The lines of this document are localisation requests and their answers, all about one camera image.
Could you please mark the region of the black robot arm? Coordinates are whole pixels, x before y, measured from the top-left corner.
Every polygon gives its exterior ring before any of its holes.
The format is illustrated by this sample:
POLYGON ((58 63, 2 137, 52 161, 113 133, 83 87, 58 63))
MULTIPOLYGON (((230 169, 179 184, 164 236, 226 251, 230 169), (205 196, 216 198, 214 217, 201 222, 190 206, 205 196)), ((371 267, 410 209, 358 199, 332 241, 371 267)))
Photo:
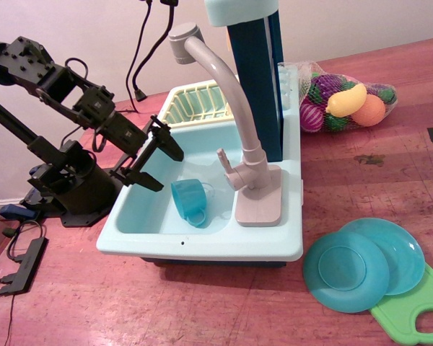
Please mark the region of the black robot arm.
POLYGON ((138 128, 115 108, 113 95, 26 37, 0 43, 0 85, 20 86, 83 129, 94 132, 92 146, 78 141, 54 146, 0 105, 0 124, 20 139, 41 163, 30 171, 32 190, 23 206, 65 227, 91 226, 111 211, 122 187, 163 186, 143 170, 156 150, 182 161, 182 148, 168 125, 151 116, 138 128))

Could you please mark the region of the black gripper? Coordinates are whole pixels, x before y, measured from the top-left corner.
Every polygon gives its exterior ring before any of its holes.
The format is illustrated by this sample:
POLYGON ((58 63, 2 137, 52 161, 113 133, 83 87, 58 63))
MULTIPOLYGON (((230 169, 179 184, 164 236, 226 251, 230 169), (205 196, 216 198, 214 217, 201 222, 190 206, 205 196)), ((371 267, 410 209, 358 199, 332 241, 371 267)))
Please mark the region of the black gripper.
POLYGON ((145 143, 147 134, 129 119, 114 110, 97 115, 94 122, 93 150, 101 152, 109 141, 124 153, 110 170, 110 176, 126 187, 141 185, 154 192, 162 190, 164 185, 161 182, 142 171, 156 149, 174 161, 184 159, 184 152, 172 137, 170 127, 162 123, 157 115, 152 115, 145 127, 146 132, 152 134, 152 139, 139 156, 137 152, 145 143))

